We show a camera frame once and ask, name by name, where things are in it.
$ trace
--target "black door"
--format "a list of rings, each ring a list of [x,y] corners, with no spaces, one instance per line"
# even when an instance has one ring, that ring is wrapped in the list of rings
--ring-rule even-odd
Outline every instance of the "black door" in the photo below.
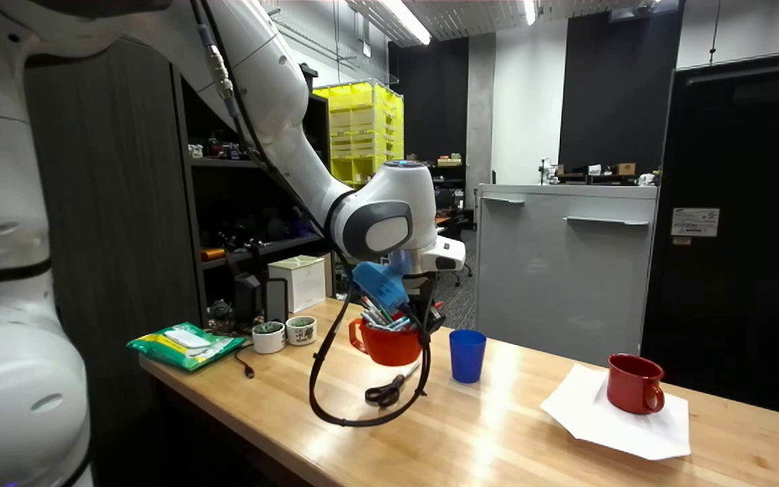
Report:
[[[645,354],[779,408],[779,60],[680,74]]]

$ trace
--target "red cup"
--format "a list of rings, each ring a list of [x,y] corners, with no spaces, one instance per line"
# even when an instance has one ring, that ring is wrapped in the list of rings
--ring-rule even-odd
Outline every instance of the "red cup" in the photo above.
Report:
[[[652,415],[662,408],[662,367],[638,354],[610,358],[610,404],[627,415]]]
[[[369,324],[365,320],[350,323],[351,347],[357,347],[362,354],[369,354],[380,366],[410,366],[420,358],[420,334],[418,328],[393,334]]]

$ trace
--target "blue plastic cup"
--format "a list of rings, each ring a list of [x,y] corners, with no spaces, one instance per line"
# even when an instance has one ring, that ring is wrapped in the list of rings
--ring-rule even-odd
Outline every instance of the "blue plastic cup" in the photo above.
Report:
[[[488,336],[483,330],[450,334],[453,378],[462,384],[478,381]]]

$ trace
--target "wooden table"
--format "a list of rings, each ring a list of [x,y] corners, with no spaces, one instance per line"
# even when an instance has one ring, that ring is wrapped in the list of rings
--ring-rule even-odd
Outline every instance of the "wooden table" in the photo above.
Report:
[[[327,301],[303,313],[326,330],[335,312]],[[427,397],[389,426],[351,431],[308,408],[313,351],[318,343],[243,351],[255,378],[243,378],[232,358],[192,376],[153,361],[143,367],[308,485],[779,485],[779,415],[768,408],[665,384],[689,404],[694,454],[649,462],[577,440],[538,408],[575,361],[491,342],[483,381],[457,384],[446,330],[438,330]],[[362,390],[396,373],[342,334],[319,400],[347,416],[377,415]]]

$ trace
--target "fluorescent light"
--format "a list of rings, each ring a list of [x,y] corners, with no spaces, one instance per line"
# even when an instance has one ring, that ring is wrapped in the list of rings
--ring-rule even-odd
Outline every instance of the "fluorescent light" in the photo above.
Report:
[[[380,0],[423,45],[434,41],[426,24],[415,17],[415,12],[403,0]]]
[[[537,5],[533,5],[533,0],[524,0],[524,21],[527,21],[527,24],[537,21]]]

